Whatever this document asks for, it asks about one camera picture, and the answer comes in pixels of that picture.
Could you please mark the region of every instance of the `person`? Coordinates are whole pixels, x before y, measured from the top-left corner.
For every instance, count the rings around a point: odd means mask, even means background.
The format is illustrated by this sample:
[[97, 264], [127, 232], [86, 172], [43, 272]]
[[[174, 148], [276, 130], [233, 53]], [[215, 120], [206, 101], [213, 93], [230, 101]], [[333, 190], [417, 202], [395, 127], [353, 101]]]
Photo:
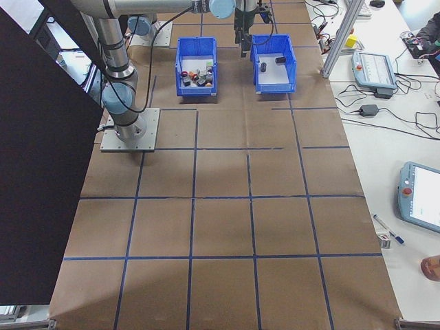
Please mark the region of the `person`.
[[430, 54], [428, 60], [440, 76], [440, 61], [435, 57], [440, 54], [440, 12], [436, 13], [416, 35], [420, 39], [425, 54]]

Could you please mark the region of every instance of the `black panel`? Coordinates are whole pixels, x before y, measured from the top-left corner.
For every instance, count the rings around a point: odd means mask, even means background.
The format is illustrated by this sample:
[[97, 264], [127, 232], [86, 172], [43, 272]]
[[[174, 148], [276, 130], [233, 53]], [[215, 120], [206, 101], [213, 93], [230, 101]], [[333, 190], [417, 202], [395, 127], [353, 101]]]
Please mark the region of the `black panel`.
[[70, 1], [38, 0], [47, 8], [56, 22], [63, 27], [64, 31], [75, 41], [79, 48], [86, 53], [90, 60], [100, 69], [105, 69], [105, 64], [99, 54], [94, 40], [84, 23], [81, 13]]
[[102, 109], [1, 8], [0, 40], [0, 305], [47, 304]]

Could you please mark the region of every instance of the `pen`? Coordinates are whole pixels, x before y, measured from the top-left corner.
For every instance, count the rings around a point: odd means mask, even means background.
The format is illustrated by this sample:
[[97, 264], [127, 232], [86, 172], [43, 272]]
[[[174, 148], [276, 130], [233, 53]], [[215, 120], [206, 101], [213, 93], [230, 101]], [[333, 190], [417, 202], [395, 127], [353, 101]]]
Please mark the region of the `pen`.
[[386, 230], [388, 230], [388, 232], [390, 233], [390, 235], [392, 236], [392, 237], [394, 237], [395, 238], [395, 240], [396, 241], [398, 241], [400, 244], [403, 244], [403, 243], [405, 243], [405, 241], [400, 237], [400, 236], [397, 236], [397, 234], [395, 233], [395, 232], [393, 232], [392, 230], [391, 230], [391, 228], [389, 228], [378, 216], [377, 216], [377, 214], [373, 214], [373, 218], [374, 218], [374, 220], [376, 220], [378, 223], [380, 223], [380, 225], [382, 226], [382, 227], [384, 227]]

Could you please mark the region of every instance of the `touchscreen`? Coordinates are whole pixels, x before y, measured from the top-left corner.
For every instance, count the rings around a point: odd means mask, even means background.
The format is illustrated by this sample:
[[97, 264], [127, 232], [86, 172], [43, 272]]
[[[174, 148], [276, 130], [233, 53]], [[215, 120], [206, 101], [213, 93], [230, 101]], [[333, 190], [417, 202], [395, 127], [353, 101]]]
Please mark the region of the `touchscreen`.
[[440, 173], [415, 167], [410, 216], [440, 226]]

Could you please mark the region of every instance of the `white table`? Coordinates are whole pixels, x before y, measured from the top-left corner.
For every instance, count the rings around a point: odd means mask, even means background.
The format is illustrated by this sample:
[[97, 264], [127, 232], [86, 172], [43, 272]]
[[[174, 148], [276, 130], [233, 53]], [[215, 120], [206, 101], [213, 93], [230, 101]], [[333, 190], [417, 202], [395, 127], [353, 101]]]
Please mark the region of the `white table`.
[[[329, 22], [324, 30], [330, 34], [336, 32], [346, 11], [343, 0], [339, 2], [342, 15], [334, 18], [333, 23]], [[334, 12], [333, 8], [326, 9], [324, 6], [320, 8], [326, 13]], [[311, 18], [314, 18], [316, 14], [309, 6], [308, 9]], [[356, 21], [355, 35], [364, 44], [366, 52], [388, 54], [394, 61], [405, 49], [399, 35], [407, 31], [408, 26], [392, 0], [386, 0], [385, 6], [381, 9], [371, 9], [373, 11], [371, 19]], [[399, 72], [436, 76], [428, 61], [419, 66], [409, 52], [405, 52], [400, 57]], [[355, 111], [360, 105], [375, 104], [379, 108], [387, 107], [408, 120], [414, 120], [416, 111], [434, 112], [440, 117], [440, 106], [437, 104], [439, 98], [434, 91], [435, 80], [429, 78], [420, 80], [424, 81], [422, 88], [419, 91], [410, 91], [408, 95], [399, 92], [390, 100], [368, 96], [351, 107], [344, 108], [339, 103], [338, 106], [345, 111]], [[347, 85], [354, 83], [351, 56], [341, 56], [338, 59], [330, 75], [330, 81], [335, 97]], [[357, 96], [343, 97], [343, 100], [348, 104], [356, 98]], [[413, 125], [403, 123], [385, 111], [380, 111], [374, 118], [369, 119], [343, 113], [341, 117], [421, 133], [414, 129]], [[400, 220], [396, 192], [399, 171], [405, 162], [414, 161], [440, 168], [440, 142], [347, 122], [344, 122], [344, 128], [370, 211], [377, 213], [405, 239], [404, 245], [393, 240], [391, 249], [382, 250], [403, 317], [408, 320], [439, 321], [440, 283], [428, 280], [419, 265], [423, 258], [440, 254], [440, 234]], [[377, 223], [375, 227], [378, 231], [381, 230]]]

